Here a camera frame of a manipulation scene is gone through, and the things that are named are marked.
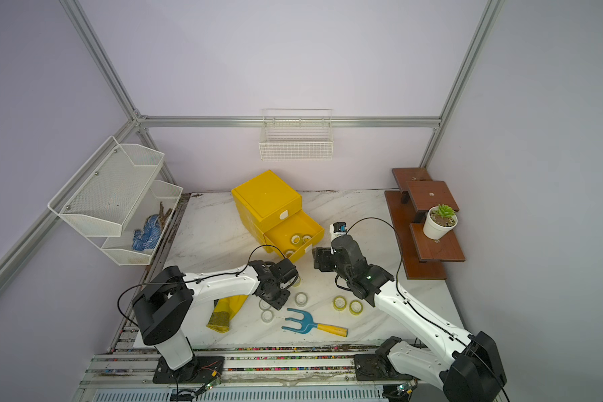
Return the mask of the yellow drawer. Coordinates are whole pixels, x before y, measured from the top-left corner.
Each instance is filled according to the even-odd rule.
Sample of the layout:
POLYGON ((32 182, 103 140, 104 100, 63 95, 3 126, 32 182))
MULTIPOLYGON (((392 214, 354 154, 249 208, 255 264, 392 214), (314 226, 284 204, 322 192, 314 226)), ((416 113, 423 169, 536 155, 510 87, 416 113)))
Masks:
POLYGON ((264 239, 266 244, 275 246, 276 251, 281 251, 284 256, 287 250, 294 250, 294 255, 287 259, 292 263, 296 263, 303 256, 312 253, 313 247, 323 239, 324 233, 325 231, 320 224, 305 211, 300 210, 267 231, 264 234, 264 239), (301 242, 298 245, 291 243, 291 237, 294 235, 301 236, 301 242), (308 243, 303 242, 304 235, 312 237, 308 243))

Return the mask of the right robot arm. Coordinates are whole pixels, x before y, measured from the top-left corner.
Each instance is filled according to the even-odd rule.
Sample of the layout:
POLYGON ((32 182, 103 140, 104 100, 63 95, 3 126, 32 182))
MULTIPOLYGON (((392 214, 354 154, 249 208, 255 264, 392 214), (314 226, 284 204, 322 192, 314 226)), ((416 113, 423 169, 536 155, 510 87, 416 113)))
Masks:
POLYGON ((380 355, 395 372, 441 389, 450 401, 493 401, 507 378, 497 343, 487 333, 476 335, 434 313, 413 297, 385 268, 368 263, 349 234, 328 247, 313 250, 313 265, 344 279, 360 300, 406 327, 426 350, 389 338, 380 355))

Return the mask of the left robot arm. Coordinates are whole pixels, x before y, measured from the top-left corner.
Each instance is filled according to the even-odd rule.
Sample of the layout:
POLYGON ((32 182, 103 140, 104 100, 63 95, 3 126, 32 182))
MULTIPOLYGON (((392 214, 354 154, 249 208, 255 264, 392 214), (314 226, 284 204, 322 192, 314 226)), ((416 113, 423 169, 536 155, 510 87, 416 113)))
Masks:
POLYGON ((298 276, 296 266, 288 259, 278 263, 249 261, 242 268, 208 274, 185 273, 178 266, 169 266, 132 300, 132 311, 143 343, 156 348, 171 370, 180 370, 195 360, 182 330, 193 306, 230 296, 255 295, 279 310, 298 276))

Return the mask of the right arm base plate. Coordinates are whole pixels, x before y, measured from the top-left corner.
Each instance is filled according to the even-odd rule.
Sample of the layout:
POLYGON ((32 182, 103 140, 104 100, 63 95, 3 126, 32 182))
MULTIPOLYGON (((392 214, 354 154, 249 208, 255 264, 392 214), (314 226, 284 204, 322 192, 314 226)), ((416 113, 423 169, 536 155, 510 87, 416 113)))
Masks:
POLYGON ((376 354, 356 354, 353 357, 355 376, 358 381, 412 381, 414 376, 396 371, 386 357, 376 354))

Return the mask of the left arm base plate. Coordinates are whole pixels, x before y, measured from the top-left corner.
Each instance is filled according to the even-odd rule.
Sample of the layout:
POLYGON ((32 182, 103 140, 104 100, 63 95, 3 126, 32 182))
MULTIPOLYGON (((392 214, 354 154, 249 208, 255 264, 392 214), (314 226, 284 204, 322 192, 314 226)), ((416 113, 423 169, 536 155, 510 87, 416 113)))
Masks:
POLYGON ((177 370, 169 368, 166 359, 161 357, 152 378, 157 385, 207 384, 213 379, 213 373, 220 375, 224 368, 222 356, 199 356, 177 370))

